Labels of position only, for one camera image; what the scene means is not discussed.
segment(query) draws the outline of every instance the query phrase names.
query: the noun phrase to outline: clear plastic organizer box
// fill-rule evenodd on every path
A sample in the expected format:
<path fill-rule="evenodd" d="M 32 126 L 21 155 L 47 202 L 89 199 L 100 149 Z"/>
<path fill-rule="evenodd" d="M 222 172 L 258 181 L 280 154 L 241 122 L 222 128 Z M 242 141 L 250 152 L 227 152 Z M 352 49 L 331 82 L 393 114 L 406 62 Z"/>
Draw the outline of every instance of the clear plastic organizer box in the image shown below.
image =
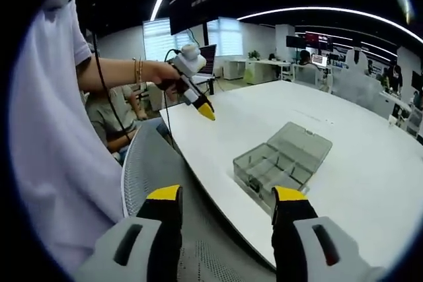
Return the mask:
<path fill-rule="evenodd" d="M 233 160 L 235 181 L 269 215 L 276 185 L 302 191 L 316 173 L 332 143 L 288 122 L 267 143 Z"/>

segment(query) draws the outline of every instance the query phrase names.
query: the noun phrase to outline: window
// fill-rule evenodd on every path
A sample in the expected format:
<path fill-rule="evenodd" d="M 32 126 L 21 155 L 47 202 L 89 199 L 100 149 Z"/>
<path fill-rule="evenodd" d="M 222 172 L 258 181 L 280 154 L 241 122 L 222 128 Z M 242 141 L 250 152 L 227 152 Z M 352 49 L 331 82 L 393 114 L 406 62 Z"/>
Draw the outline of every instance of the window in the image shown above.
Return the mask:
<path fill-rule="evenodd" d="M 170 49 L 180 49 L 184 45 L 192 43 L 187 32 L 180 32 L 171 36 L 169 19 L 145 22 L 143 35 L 145 58 L 153 61 L 163 61 Z"/>
<path fill-rule="evenodd" d="M 217 56 L 244 55 L 241 23 L 235 19 L 219 18 L 207 23 L 209 43 L 217 44 Z"/>

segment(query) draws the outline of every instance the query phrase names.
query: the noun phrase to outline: potted plant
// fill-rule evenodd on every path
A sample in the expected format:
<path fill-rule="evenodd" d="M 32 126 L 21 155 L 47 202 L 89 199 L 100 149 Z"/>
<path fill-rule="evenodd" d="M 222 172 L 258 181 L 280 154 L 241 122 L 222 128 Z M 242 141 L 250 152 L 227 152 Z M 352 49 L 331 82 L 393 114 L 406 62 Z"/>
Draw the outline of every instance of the potted plant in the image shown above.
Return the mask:
<path fill-rule="evenodd" d="M 249 52 L 249 59 L 260 59 L 260 53 L 258 53 L 256 50 Z"/>

